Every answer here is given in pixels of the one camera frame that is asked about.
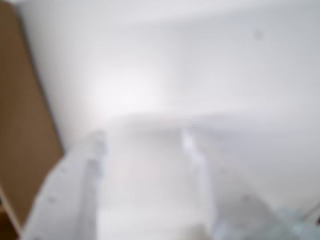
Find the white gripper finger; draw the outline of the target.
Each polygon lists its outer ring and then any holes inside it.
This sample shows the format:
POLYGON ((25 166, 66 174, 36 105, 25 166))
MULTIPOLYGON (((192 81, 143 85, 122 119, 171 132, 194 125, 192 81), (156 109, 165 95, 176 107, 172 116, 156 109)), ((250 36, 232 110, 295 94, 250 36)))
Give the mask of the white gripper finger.
POLYGON ((95 240, 106 135, 90 134, 45 177, 23 227, 23 240, 95 240))
POLYGON ((293 240, 295 234, 241 176, 217 141, 199 129, 182 131, 182 142, 212 240, 293 240))

